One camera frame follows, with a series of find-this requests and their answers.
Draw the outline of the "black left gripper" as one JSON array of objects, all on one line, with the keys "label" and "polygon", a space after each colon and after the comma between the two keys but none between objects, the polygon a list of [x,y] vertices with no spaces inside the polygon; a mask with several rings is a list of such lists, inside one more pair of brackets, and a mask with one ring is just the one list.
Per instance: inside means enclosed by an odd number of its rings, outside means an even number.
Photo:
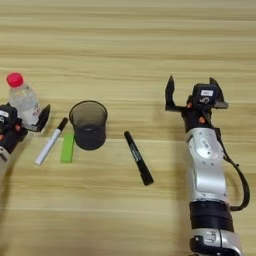
[{"label": "black left gripper", "polygon": [[49,119],[50,110],[50,105],[47,105],[41,111],[39,120],[35,125],[24,124],[22,126],[22,120],[20,118],[13,124],[0,122],[0,146],[11,154],[16,146],[25,139],[28,131],[38,133],[43,130]]}]

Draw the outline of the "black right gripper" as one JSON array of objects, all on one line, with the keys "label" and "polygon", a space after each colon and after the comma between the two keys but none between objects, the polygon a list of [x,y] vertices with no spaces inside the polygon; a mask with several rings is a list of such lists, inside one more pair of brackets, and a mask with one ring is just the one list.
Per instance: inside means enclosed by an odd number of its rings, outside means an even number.
[{"label": "black right gripper", "polygon": [[218,82],[210,77],[210,84],[217,88],[217,96],[215,105],[213,104],[197,104],[194,103],[191,98],[187,100],[186,107],[177,106],[173,100],[173,94],[175,90],[174,79],[172,76],[169,77],[165,88],[165,110],[182,112],[181,116],[185,124],[185,131],[189,132],[194,128],[212,128],[211,115],[212,108],[216,109],[227,109],[228,103],[224,99],[224,95]]}]

